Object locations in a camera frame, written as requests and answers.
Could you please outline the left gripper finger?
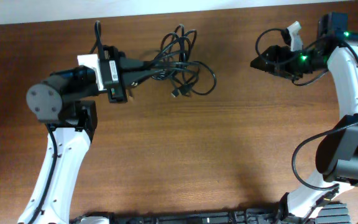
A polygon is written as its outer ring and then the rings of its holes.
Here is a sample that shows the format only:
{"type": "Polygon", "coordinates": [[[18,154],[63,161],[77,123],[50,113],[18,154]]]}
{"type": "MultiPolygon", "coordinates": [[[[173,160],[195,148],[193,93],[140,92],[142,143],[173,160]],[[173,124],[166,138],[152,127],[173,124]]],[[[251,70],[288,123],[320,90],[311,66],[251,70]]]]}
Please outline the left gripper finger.
{"type": "Polygon", "coordinates": [[[162,69],[125,72],[122,74],[122,83],[125,88],[135,88],[141,83],[145,82],[147,79],[158,75],[161,72],[162,69]]]}
{"type": "Polygon", "coordinates": [[[150,61],[121,57],[119,66],[122,70],[146,70],[150,66],[150,61]]]}

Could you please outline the black USB cable blue plug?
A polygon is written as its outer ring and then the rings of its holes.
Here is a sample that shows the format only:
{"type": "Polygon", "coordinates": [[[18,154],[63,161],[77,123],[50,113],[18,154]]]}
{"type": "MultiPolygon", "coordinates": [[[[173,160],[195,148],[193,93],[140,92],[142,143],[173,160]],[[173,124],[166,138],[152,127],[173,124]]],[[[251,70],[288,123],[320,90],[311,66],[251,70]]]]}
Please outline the black USB cable blue plug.
{"type": "Polygon", "coordinates": [[[162,69],[154,80],[173,80],[178,74],[184,75],[190,55],[195,45],[198,32],[196,29],[186,31],[183,24],[179,24],[173,32],[163,37],[157,55],[151,61],[150,68],[162,69]]]}

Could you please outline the black cable small plug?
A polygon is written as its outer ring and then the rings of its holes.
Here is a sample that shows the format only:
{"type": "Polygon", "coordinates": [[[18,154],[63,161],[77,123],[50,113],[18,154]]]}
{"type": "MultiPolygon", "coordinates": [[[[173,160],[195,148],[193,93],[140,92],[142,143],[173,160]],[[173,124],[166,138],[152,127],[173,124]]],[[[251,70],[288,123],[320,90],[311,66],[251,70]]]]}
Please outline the black cable small plug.
{"type": "MultiPolygon", "coordinates": [[[[173,90],[171,92],[171,95],[176,98],[178,96],[185,96],[190,97],[192,93],[199,95],[199,96],[206,96],[209,95],[217,85],[217,77],[216,74],[203,62],[200,61],[193,61],[186,63],[186,73],[184,75],[178,74],[173,80],[167,79],[170,81],[173,90]],[[213,79],[213,85],[212,87],[205,92],[196,91],[194,89],[194,86],[199,82],[200,80],[200,73],[201,68],[207,69],[209,74],[212,76],[213,79]]],[[[154,68],[147,68],[146,70],[158,70],[154,68]]],[[[129,72],[136,72],[136,71],[142,71],[142,70],[130,70],[129,72]]]]}

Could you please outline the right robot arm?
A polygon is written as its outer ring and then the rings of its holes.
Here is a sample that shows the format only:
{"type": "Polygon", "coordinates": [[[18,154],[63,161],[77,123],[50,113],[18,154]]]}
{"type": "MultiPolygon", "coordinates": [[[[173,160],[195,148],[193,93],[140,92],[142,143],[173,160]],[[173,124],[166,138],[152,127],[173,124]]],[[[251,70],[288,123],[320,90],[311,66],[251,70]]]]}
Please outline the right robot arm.
{"type": "Polygon", "coordinates": [[[358,33],[345,13],[325,14],[316,40],[304,46],[298,22],[281,29],[284,46],[259,52],[251,67],[304,86],[303,77],[330,73],[339,104],[339,122],[315,136],[316,168],[280,199],[276,210],[247,209],[246,223],[350,223],[348,207],[335,198],[358,187],[358,33]]]}

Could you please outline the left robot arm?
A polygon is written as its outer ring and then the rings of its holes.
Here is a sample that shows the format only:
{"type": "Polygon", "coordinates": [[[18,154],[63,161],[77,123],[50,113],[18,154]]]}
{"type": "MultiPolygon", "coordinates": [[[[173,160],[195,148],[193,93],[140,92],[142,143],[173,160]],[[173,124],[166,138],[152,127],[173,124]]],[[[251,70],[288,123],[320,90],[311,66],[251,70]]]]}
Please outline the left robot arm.
{"type": "Polygon", "coordinates": [[[46,125],[47,149],[34,191],[18,223],[68,223],[81,163],[98,125],[96,103],[107,94],[110,103],[126,103],[130,88],[155,72],[153,61],[127,58],[114,46],[77,56],[78,66],[53,72],[29,88],[26,101],[46,125]]]}

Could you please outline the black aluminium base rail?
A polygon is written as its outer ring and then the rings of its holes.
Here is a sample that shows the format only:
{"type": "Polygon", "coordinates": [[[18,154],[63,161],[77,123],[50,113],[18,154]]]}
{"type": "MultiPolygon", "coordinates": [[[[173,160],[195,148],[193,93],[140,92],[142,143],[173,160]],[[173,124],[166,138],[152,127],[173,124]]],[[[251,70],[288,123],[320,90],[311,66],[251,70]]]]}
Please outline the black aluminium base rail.
{"type": "Polygon", "coordinates": [[[192,213],[181,215],[149,215],[137,217],[117,217],[110,212],[91,212],[78,216],[70,223],[106,223],[106,224],[249,224],[249,223],[315,223],[315,224],[351,224],[349,210],[345,203],[334,203],[321,207],[315,218],[307,221],[291,216],[280,206],[276,210],[249,208],[213,213],[192,213]]]}

